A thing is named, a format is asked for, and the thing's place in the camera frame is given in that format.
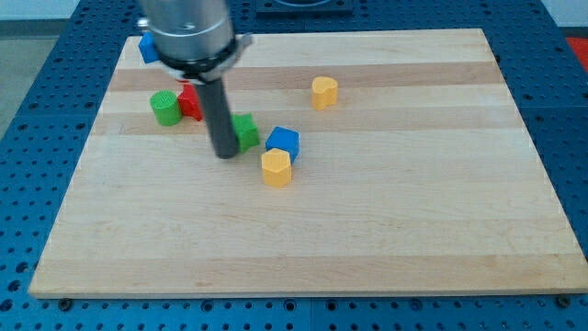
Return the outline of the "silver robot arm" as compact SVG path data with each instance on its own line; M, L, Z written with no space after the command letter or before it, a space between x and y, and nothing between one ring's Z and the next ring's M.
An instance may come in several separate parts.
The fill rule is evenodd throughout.
M140 0L141 30L153 35L159 60L177 80L196 85L222 78L254 42L235 33L225 0Z

